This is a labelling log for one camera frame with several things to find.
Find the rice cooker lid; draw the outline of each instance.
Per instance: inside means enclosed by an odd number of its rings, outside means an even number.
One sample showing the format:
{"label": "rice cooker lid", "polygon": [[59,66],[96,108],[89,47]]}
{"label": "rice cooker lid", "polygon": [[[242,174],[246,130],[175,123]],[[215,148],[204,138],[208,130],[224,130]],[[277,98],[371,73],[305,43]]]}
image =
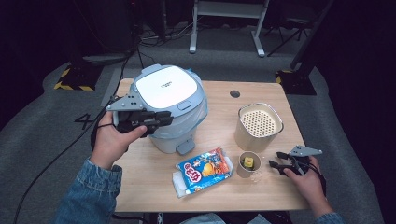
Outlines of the rice cooker lid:
{"label": "rice cooker lid", "polygon": [[204,98],[196,79],[177,66],[161,66],[161,69],[142,74],[136,79],[135,87],[146,106],[171,110],[173,116],[192,110]]}

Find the person's left hand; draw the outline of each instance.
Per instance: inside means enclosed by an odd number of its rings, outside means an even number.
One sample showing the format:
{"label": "person's left hand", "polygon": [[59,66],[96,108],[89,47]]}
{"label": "person's left hand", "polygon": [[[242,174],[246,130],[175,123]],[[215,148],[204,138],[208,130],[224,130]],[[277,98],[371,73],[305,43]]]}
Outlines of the person's left hand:
{"label": "person's left hand", "polygon": [[[113,113],[106,112],[99,121],[99,126],[113,122]],[[95,165],[111,170],[113,163],[117,161],[128,146],[140,138],[147,130],[146,126],[140,126],[128,133],[120,133],[113,125],[98,128],[96,141],[90,161]]]}

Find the blue snack package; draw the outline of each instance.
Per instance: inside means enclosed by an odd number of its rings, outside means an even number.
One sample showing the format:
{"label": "blue snack package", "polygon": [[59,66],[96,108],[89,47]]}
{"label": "blue snack package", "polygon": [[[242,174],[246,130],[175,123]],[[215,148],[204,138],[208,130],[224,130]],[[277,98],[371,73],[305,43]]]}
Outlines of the blue snack package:
{"label": "blue snack package", "polygon": [[179,172],[173,176],[177,196],[183,197],[230,177],[233,165],[218,147],[177,164]]}

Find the mesh container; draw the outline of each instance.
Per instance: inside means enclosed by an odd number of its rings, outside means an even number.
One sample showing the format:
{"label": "mesh container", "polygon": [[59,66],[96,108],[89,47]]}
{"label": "mesh container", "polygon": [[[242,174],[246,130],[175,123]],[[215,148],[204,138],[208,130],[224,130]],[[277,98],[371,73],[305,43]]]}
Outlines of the mesh container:
{"label": "mesh container", "polygon": [[245,151],[263,151],[283,130],[282,119],[268,104],[243,106],[238,115],[234,138]]}

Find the gray carpet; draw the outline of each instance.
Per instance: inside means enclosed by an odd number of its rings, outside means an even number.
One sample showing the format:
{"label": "gray carpet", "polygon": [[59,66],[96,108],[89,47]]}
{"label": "gray carpet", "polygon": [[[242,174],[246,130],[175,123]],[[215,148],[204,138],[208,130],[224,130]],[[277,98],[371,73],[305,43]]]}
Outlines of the gray carpet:
{"label": "gray carpet", "polygon": [[[302,41],[292,40],[272,57],[260,58],[249,33],[252,29],[203,30],[198,34],[195,54],[189,54],[189,35],[158,47],[141,46],[143,64],[191,68],[203,80],[275,82],[275,72],[289,69]],[[266,51],[280,42],[276,31],[262,35],[261,40]],[[86,113],[91,119],[98,114],[115,90],[121,63],[104,68],[95,91],[53,89],[66,66],[67,63],[48,74],[43,82],[45,93],[17,114],[0,133],[0,223],[12,223],[22,194],[33,179],[83,132],[83,125],[74,120]],[[135,77],[140,69],[135,54],[127,63],[124,76]],[[327,178],[329,201],[347,223],[383,223],[374,186],[334,114],[326,82],[317,69],[310,79],[318,95],[288,95],[288,100],[305,144],[324,152],[318,159]],[[18,223],[50,221],[91,153],[90,133],[91,130],[84,134],[37,180],[23,202]],[[314,220],[309,210],[291,211],[290,216],[297,224]],[[112,220],[112,223],[138,222]]]}

